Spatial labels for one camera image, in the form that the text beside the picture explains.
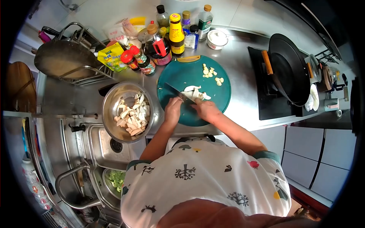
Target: woman's right hand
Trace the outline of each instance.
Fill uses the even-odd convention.
[[[202,101],[199,98],[195,99],[195,104],[191,106],[198,112],[198,116],[203,120],[213,123],[215,122],[222,112],[215,106],[215,103],[212,101]]]

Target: teal cutting board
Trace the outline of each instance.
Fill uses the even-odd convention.
[[[203,77],[203,63],[207,65],[208,69],[213,67],[214,71],[217,72],[217,76]],[[215,77],[224,78],[221,86],[217,85],[214,80]],[[200,59],[193,62],[171,61],[162,71],[157,82],[157,97],[164,110],[169,99],[176,96],[165,82],[180,91],[184,91],[185,87],[190,85],[201,86],[199,92],[206,92],[208,96],[211,96],[210,101],[213,101],[222,112],[227,109],[231,99],[231,84],[226,71],[219,63],[204,55],[201,55]],[[195,109],[185,103],[181,105],[179,123],[191,127],[209,124],[197,115]]]

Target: white t-shirt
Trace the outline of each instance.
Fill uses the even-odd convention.
[[[128,165],[122,220],[127,227],[154,228],[173,206],[196,198],[235,206],[247,216],[287,216],[291,207],[277,154],[249,156],[225,144],[193,140],[174,145],[153,162]]]

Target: broccoli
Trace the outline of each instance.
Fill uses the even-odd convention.
[[[122,190],[125,176],[125,172],[117,170],[111,170],[109,173],[109,180],[118,192],[121,192]]]

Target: woman's left hand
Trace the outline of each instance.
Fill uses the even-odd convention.
[[[170,98],[165,107],[165,123],[175,128],[180,118],[180,106],[183,100],[180,97]]]

